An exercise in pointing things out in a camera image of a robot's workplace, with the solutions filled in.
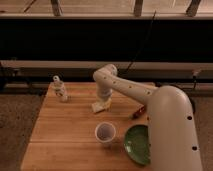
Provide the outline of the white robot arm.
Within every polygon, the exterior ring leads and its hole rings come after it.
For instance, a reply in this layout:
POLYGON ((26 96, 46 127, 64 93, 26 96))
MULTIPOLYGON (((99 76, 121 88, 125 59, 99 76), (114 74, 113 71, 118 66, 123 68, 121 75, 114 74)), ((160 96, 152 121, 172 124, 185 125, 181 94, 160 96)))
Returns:
POLYGON ((152 171, 203 171, 193 108, 175 86, 156 87, 117 76, 113 64, 93 73, 97 96, 106 102, 115 90, 146 106, 152 171))

